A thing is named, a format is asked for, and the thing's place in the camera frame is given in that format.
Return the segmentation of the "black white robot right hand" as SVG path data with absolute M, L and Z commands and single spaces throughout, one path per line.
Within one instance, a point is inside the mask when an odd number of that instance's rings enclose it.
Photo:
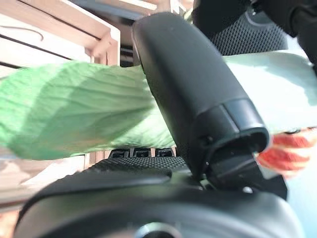
M 214 45 L 172 13 L 136 21 L 132 40 L 188 168 L 99 162 L 30 198 L 14 237 L 302 238 L 283 177 L 266 177 L 255 160 L 268 128 Z

